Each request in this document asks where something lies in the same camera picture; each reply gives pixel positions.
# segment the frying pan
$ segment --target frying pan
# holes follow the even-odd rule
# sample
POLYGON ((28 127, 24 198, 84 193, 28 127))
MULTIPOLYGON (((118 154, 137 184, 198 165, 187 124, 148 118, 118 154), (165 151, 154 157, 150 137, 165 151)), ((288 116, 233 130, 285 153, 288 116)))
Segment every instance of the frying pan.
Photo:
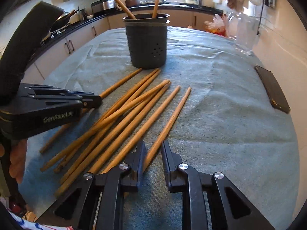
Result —
POLYGON ((72 17, 75 13, 77 13, 75 9, 73 9, 70 13, 64 12, 52 25, 50 32, 54 32, 59 28, 64 27, 69 22, 70 17, 72 17))

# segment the light blue tablecloth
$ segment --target light blue tablecloth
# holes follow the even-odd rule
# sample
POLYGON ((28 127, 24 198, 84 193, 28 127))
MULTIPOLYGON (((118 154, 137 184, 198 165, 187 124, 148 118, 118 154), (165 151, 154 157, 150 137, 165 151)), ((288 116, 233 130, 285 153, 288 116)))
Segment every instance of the light blue tablecloth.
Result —
MULTIPOLYGON (((168 28, 167 61, 150 87, 164 79, 170 79, 172 86, 145 120, 177 85, 181 90, 144 141, 149 149, 191 86, 191 95, 167 138, 172 151, 198 171, 225 173, 276 229, 283 230, 292 222, 299 185, 293 123, 290 115, 270 105, 254 70, 255 64, 262 65, 259 59, 237 52, 232 44, 229 39, 198 30, 168 28)), ((81 47, 45 84, 100 94, 135 69, 125 29, 121 28, 81 47)), ((38 215, 55 200, 53 193, 69 166, 61 174, 54 174, 52 169, 41 173, 39 168, 148 73, 142 71, 105 98, 100 109, 67 131, 46 154, 40 155, 38 150, 56 129, 29 139, 20 191, 38 215)), ((144 176, 140 192, 126 199, 124 229, 181 229, 181 207, 181 195, 167 191, 159 153, 144 176)))

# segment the clear plastic pitcher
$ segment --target clear plastic pitcher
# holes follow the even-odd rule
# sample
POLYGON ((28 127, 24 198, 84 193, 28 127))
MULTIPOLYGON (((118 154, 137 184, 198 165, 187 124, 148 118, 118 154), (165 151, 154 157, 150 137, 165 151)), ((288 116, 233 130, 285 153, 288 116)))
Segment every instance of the clear plastic pitcher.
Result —
POLYGON ((246 55, 251 55, 258 32, 259 21, 242 13, 236 15, 235 13, 231 12, 227 18, 228 26, 234 17, 238 19, 237 32, 234 37, 234 46, 240 52, 246 55))

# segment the human hand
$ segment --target human hand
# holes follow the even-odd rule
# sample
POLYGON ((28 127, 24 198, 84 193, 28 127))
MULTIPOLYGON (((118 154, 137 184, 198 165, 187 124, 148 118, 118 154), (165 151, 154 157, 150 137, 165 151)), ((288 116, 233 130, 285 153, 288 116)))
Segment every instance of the human hand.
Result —
MULTIPOLYGON (((22 182, 25 173, 27 139, 22 139, 16 146, 13 146, 10 153, 10 176, 15 178, 18 183, 22 182)), ((0 157, 4 155, 4 147, 0 144, 0 157)))

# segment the tiled wall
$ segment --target tiled wall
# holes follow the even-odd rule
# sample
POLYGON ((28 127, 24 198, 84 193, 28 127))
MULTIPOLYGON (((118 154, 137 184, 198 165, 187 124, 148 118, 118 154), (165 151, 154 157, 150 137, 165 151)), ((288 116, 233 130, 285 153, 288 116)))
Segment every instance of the tiled wall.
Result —
POLYGON ((287 0, 277 0, 275 9, 265 6, 254 53, 274 73, 291 107, 300 153, 295 217, 307 198, 307 31, 287 0))
POLYGON ((71 0, 67 2, 63 2, 63 0, 31 0, 22 6, 19 6, 17 9, 9 13, 0 24, 0 52, 5 49, 7 43, 24 17, 40 1, 61 7, 67 12, 70 12, 72 9, 77 9, 78 6, 80 6, 80 8, 87 8, 88 12, 91 14, 91 4, 98 0, 71 0))

